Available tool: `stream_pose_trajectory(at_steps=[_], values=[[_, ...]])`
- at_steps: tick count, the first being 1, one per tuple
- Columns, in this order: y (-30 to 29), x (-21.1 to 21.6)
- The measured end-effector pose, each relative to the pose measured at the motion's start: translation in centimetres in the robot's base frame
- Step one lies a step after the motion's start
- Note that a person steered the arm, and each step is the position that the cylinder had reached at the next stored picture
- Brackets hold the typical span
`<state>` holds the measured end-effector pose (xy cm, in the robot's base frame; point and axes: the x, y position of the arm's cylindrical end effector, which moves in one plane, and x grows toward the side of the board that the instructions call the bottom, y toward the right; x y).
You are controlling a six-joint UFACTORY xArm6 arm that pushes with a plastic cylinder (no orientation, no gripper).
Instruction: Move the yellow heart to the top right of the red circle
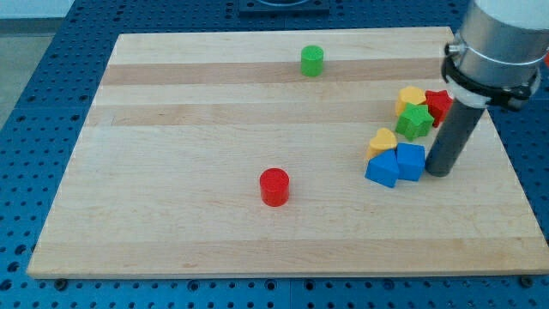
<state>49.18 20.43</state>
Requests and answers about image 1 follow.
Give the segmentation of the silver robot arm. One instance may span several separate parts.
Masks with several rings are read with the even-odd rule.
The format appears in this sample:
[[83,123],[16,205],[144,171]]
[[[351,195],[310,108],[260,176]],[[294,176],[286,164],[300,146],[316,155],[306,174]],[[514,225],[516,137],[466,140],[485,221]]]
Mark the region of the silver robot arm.
[[540,86],[548,0],[472,0],[447,44],[443,78],[464,106],[518,111]]

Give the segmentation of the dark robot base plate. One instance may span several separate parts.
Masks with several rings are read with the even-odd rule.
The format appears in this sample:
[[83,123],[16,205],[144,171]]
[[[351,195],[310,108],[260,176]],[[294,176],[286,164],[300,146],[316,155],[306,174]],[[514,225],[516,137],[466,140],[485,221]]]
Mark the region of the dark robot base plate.
[[330,0],[238,0],[238,15],[328,14]]

